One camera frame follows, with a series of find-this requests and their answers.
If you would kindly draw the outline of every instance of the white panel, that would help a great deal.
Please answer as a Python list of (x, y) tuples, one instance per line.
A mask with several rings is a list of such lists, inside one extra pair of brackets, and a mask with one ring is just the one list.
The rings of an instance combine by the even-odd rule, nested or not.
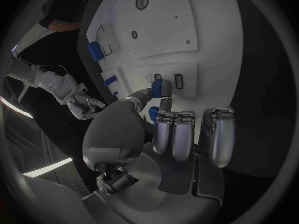
[[(160, 74), (162, 79), (171, 81), (172, 93), (174, 95), (187, 98), (196, 97), (198, 77), (196, 63), (162, 64), (135, 68), (135, 85), (137, 86), (139, 84), (141, 88), (151, 87), (154, 82), (155, 74)], [(183, 76), (183, 90), (176, 88), (175, 74), (181, 74)]]
[[(115, 10), (137, 58), (198, 49), (189, 0), (148, 0), (143, 10), (135, 3), (119, 0)], [(137, 39), (132, 38), (133, 31)]]
[(108, 85), (108, 88), (111, 94), (115, 91), (118, 92), (116, 96), (119, 100), (128, 97), (132, 93), (121, 68), (102, 72), (101, 75), (104, 80), (112, 77), (113, 75), (116, 76), (117, 80)]

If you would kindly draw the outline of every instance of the round hole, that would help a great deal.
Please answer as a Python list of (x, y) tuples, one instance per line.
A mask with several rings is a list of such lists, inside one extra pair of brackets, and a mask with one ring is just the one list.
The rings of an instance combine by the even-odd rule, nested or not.
[(149, 0), (136, 0), (135, 5), (138, 10), (143, 10), (146, 8), (148, 3), (149, 3)]
[(137, 33), (135, 31), (132, 31), (132, 38), (136, 39), (137, 38)]

